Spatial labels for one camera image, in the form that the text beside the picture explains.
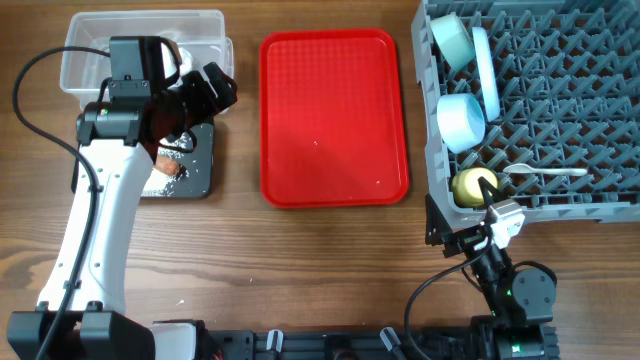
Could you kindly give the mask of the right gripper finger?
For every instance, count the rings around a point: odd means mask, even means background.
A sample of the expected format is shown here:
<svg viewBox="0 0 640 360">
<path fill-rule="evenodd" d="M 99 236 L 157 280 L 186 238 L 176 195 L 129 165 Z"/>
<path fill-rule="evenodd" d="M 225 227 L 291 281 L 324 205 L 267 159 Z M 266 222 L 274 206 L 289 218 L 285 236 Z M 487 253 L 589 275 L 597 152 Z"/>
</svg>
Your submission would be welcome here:
<svg viewBox="0 0 640 360">
<path fill-rule="evenodd" d="M 491 206 L 500 201 L 500 191 L 485 177 L 478 178 L 478 185 L 485 206 Z"/>
<path fill-rule="evenodd" d="M 425 196 L 427 245 L 444 245 L 451 241 L 452 229 L 430 194 Z"/>
</svg>

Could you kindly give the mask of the yellow plastic cup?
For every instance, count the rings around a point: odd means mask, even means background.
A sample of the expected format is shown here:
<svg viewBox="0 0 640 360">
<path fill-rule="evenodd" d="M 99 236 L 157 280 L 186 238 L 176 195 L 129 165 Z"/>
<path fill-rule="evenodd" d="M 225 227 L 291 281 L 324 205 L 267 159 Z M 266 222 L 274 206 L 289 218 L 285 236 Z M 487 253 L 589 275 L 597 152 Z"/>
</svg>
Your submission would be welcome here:
<svg viewBox="0 0 640 360">
<path fill-rule="evenodd" d="M 480 178 L 484 178 L 494 187 L 498 185 L 495 173 L 484 167 L 465 169 L 453 177 L 451 191 L 454 201 L 459 207 L 472 208 L 484 204 L 479 185 Z"/>
</svg>

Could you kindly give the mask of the white plastic spoon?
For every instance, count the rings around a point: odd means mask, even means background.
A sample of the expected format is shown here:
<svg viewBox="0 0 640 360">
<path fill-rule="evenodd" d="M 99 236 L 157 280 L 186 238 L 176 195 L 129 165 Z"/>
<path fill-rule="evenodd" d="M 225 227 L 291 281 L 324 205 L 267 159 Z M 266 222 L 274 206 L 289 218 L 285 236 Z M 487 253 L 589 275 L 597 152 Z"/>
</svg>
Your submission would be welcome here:
<svg viewBox="0 0 640 360">
<path fill-rule="evenodd" d="M 535 168 L 526 163 L 508 165 L 503 169 L 503 172 L 507 174 L 543 174 L 573 177 L 581 177 L 588 174 L 588 171 L 584 168 Z"/>
</svg>

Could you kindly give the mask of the orange carrot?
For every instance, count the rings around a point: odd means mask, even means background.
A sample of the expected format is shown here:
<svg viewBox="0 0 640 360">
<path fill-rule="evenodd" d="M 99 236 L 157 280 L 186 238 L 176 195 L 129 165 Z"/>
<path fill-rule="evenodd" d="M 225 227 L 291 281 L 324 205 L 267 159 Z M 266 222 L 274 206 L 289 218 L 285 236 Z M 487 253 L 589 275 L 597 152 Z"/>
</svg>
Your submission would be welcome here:
<svg viewBox="0 0 640 360">
<path fill-rule="evenodd" d="M 166 176 L 177 176 L 181 171 L 181 165 L 174 159 L 158 155 L 154 164 L 154 169 Z"/>
</svg>

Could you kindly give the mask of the light blue bowl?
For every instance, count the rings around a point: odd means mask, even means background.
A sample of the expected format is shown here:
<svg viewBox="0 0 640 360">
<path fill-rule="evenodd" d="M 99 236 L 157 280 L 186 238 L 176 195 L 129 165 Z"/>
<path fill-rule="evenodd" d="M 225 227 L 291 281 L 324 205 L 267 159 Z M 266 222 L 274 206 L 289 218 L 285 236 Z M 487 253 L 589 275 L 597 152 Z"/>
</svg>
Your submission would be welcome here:
<svg viewBox="0 0 640 360">
<path fill-rule="evenodd" d="M 436 117 L 441 138 L 452 153 L 467 151 L 484 139 L 484 114 L 471 94 L 442 96 L 437 103 Z"/>
</svg>

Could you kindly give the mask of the white rice leftovers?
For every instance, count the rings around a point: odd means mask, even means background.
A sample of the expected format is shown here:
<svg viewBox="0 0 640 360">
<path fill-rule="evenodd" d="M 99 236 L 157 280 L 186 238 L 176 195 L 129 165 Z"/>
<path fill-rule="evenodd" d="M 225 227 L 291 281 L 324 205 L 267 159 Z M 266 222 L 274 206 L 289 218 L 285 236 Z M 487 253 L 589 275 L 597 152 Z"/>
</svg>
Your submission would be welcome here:
<svg viewBox="0 0 640 360">
<path fill-rule="evenodd" d="M 192 153 L 182 153 L 174 148 L 184 150 L 191 149 L 193 142 L 188 134 L 183 134 L 179 139 L 168 142 L 162 139 L 158 155 L 170 157 L 181 165 L 180 173 L 175 176 L 166 176 L 152 169 L 142 191 L 142 198 L 198 198 L 207 192 L 207 162 L 203 156 L 203 149 L 194 150 Z"/>
</svg>

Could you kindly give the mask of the light blue plate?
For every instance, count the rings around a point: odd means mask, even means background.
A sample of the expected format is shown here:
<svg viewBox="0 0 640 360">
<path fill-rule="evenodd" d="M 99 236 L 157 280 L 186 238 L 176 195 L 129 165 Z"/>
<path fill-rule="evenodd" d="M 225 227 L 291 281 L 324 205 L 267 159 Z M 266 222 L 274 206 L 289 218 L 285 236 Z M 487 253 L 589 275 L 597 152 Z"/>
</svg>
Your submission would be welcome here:
<svg viewBox="0 0 640 360">
<path fill-rule="evenodd" d="M 478 76 L 487 120 L 496 121 L 500 116 L 500 98 L 494 71 L 489 37 L 482 27 L 471 29 L 476 53 Z"/>
</svg>

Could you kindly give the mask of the green bowl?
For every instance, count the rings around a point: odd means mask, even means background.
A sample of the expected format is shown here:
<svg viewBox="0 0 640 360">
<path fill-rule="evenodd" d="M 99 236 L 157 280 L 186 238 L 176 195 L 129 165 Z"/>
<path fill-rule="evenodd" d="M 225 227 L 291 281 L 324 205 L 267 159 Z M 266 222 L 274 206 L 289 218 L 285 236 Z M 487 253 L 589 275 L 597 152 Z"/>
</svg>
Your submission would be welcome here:
<svg viewBox="0 0 640 360">
<path fill-rule="evenodd" d="M 471 37 L 455 13 L 432 19 L 431 30 L 442 56 L 454 72 L 462 70 L 474 59 Z"/>
</svg>

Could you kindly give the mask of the white tissue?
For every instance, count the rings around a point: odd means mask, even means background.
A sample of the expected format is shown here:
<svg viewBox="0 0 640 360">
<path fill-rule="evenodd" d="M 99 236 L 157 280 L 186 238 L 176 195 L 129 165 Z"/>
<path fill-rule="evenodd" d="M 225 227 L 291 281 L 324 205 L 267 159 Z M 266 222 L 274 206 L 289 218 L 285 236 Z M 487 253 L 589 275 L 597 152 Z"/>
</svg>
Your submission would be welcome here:
<svg viewBox="0 0 640 360">
<path fill-rule="evenodd" d="M 181 75 L 189 73 L 194 68 L 194 59 L 191 53 L 183 47 L 179 48 L 179 55 L 181 57 L 181 63 L 179 66 L 179 71 Z"/>
</svg>

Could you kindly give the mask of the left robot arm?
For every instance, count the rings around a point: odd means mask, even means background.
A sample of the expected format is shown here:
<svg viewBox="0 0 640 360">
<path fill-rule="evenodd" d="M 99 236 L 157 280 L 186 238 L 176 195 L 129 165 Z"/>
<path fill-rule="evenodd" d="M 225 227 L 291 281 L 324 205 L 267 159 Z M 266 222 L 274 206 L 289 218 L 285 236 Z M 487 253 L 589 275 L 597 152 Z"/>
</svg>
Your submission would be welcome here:
<svg viewBox="0 0 640 360">
<path fill-rule="evenodd" d="M 220 359 L 201 320 L 143 326 L 124 314 L 124 272 L 133 222 L 162 139 L 212 121 L 237 101 L 216 63 L 178 88 L 148 80 L 109 84 L 109 101 L 79 117 L 74 202 L 57 258 L 35 310 L 9 318 L 7 340 L 21 359 Z"/>
</svg>

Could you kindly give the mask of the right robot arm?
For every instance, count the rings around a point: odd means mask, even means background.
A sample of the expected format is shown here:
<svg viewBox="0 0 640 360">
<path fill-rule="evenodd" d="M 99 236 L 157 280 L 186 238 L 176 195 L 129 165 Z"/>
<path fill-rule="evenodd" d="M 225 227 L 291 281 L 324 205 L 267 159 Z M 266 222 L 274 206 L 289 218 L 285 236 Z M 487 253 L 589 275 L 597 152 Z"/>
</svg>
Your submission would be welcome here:
<svg viewBox="0 0 640 360">
<path fill-rule="evenodd" d="M 435 359 L 557 359 L 553 320 L 557 277 L 535 261 L 514 263 L 506 248 L 525 220 L 521 206 L 478 179 L 485 216 L 454 231 L 431 195 L 425 196 L 425 243 L 442 245 L 446 258 L 463 254 L 460 269 L 487 302 L 491 314 L 475 316 L 467 327 L 423 329 L 418 346 Z"/>
</svg>

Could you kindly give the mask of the grey dishwasher rack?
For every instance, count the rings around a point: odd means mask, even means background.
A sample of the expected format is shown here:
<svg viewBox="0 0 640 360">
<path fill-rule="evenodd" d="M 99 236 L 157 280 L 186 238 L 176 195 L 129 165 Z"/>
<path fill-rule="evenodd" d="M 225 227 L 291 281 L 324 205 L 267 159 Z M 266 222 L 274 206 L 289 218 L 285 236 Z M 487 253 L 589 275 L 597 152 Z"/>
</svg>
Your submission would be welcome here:
<svg viewBox="0 0 640 360">
<path fill-rule="evenodd" d="M 478 70 L 454 72 L 431 20 L 455 13 L 489 37 L 500 116 L 482 142 L 461 153 L 443 143 L 436 105 L 448 94 L 479 95 Z M 529 222 L 639 218 L 639 5 L 635 1 L 424 1 L 411 25 L 427 125 L 429 189 L 449 224 L 483 212 L 459 207 L 451 182 L 485 167 Z M 584 168 L 586 176 L 507 174 L 515 163 Z"/>
</svg>

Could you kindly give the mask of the black plastic tray bin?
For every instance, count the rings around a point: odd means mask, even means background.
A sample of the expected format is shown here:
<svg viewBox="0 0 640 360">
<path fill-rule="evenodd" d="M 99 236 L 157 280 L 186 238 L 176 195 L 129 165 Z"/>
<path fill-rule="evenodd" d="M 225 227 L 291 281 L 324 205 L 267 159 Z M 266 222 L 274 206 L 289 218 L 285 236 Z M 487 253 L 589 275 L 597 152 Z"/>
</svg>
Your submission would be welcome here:
<svg viewBox="0 0 640 360">
<path fill-rule="evenodd" d="M 214 127 L 198 125 L 174 143 L 191 152 L 168 150 L 168 143 L 162 141 L 159 154 L 152 158 L 140 143 L 94 139 L 79 147 L 91 169 L 87 171 L 81 164 L 75 167 L 72 190 L 88 195 L 90 175 L 94 174 L 102 196 L 127 201 L 208 196 L 212 188 Z"/>
</svg>

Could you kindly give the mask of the red serving tray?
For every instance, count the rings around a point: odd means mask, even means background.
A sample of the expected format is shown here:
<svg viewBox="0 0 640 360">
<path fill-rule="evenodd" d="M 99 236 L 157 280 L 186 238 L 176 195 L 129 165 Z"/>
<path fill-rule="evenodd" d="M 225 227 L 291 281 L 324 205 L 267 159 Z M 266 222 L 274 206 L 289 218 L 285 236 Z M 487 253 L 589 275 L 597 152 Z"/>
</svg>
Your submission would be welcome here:
<svg viewBox="0 0 640 360">
<path fill-rule="evenodd" d="M 260 187 L 281 209 L 390 205 L 409 188 L 396 43 L 382 29 L 260 46 Z"/>
</svg>

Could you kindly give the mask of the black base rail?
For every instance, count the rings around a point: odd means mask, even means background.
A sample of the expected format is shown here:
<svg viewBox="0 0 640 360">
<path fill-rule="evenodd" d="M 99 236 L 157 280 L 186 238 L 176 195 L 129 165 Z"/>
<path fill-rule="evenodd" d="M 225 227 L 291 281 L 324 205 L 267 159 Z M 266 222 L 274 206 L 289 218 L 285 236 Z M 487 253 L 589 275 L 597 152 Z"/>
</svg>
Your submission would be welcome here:
<svg viewBox="0 0 640 360">
<path fill-rule="evenodd" d="M 286 332 L 268 335 L 246 331 L 212 331 L 220 359 L 525 359 L 559 360 L 556 329 L 528 330 L 474 327 L 425 328 L 413 333 L 414 349 L 401 332 Z"/>
</svg>

